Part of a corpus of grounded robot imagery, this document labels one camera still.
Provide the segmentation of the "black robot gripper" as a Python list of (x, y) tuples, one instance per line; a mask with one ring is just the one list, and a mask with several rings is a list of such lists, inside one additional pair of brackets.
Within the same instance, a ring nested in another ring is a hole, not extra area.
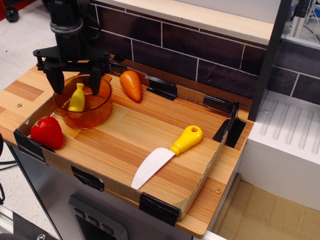
[(61, 95), (65, 87), (63, 72), (89, 73), (92, 95), (100, 91), (102, 77), (110, 72), (110, 53), (94, 48), (83, 27), (52, 27), (56, 45), (36, 49), (37, 67), (44, 71), (53, 91)]

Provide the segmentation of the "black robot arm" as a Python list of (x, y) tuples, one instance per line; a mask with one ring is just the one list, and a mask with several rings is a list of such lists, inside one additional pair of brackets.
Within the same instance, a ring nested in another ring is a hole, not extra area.
[(89, 44), (85, 31), (85, 17), (90, 7), (88, 0), (49, 0), (50, 29), (56, 46), (36, 49), (37, 69), (45, 73), (56, 94), (65, 88), (64, 72), (89, 75), (88, 86), (93, 95), (100, 91), (102, 77), (109, 73), (110, 54)]

